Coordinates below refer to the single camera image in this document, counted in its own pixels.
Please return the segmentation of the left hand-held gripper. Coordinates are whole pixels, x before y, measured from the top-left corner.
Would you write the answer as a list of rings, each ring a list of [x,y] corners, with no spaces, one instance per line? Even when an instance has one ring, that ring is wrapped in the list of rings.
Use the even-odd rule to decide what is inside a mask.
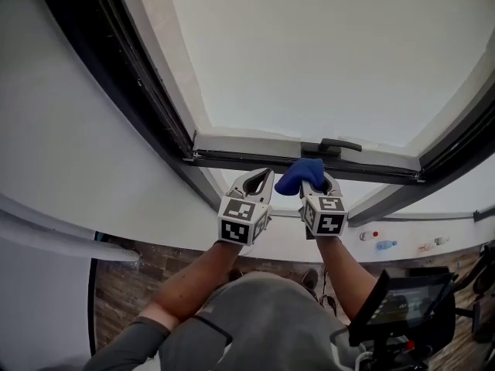
[[[217,215],[218,240],[251,247],[267,228],[275,181],[272,169],[259,168],[239,176],[223,196]]]

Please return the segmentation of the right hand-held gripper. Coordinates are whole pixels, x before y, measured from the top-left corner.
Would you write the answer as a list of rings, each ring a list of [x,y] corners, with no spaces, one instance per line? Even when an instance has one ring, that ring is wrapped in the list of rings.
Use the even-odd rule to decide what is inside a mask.
[[[346,226],[348,212],[343,204],[340,184],[325,172],[322,193],[311,196],[311,183],[303,180],[300,189],[302,208],[300,214],[306,228],[306,239],[340,237]]]

